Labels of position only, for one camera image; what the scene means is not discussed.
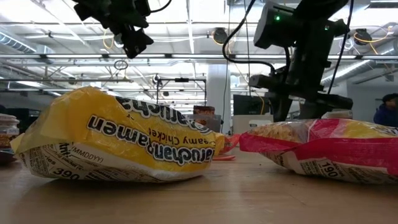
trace plastic wrapper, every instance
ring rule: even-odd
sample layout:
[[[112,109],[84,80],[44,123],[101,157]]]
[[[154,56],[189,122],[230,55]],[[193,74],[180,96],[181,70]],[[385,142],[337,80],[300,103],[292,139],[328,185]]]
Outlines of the plastic wrapper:
[[[11,144],[41,177],[170,182],[202,175],[224,137],[169,107],[86,87],[56,98]]]
[[[298,174],[398,183],[397,128],[350,119],[281,122],[254,128],[239,143]]]
[[[224,148],[220,150],[218,156],[214,157],[215,161],[232,161],[235,160],[233,149],[239,143],[240,134],[234,134],[232,136],[224,135]]]

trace yellow ramen package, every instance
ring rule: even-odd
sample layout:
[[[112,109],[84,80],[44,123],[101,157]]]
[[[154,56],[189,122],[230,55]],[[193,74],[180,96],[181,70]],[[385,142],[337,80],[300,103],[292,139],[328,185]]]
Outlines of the yellow ramen package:
[[[41,177],[169,182],[202,175],[224,137],[169,107],[86,87],[56,98],[11,144]]]

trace white pillar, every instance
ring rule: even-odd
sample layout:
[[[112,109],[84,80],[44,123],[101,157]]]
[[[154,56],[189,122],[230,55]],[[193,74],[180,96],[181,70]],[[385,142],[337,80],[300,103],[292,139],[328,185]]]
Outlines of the white pillar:
[[[231,129],[231,78],[226,64],[209,65],[207,73],[207,105],[223,117],[222,133]]]

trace person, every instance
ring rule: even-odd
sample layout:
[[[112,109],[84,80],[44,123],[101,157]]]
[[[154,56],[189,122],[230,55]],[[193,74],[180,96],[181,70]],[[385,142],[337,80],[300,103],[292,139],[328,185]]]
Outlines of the person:
[[[388,94],[383,97],[383,104],[380,105],[373,117],[373,121],[376,124],[398,127],[398,111],[396,109],[397,98],[398,93]]]

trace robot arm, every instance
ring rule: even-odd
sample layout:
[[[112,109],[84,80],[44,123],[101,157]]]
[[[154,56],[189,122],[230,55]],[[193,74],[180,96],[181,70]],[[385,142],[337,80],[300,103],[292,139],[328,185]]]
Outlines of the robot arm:
[[[330,67],[329,51],[336,36],[349,31],[343,20],[328,18],[340,10],[348,0],[303,0],[296,9],[268,1],[263,9],[254,45],[267,49],[271,45],[295,47],[289,70],[252,76],[249,85],[269,89],[274,121],[284,121],[292,100],[297,96],[306,100],[300,119],[320,118],[333,108],[351,109],[353,102],[338,95],[319,93],[325,68]]]
[[[151,13],[148,0],[73,1],[77,2],[75,10],[80,19],[84,21],[92,17],[98,20],[104,29],[109,28],[115,35],[115,41],[123,44],[128,58],[136,57],[147,48],[147,45],[154,43],[145,35],[143,29],[148,27],[146,17]]]

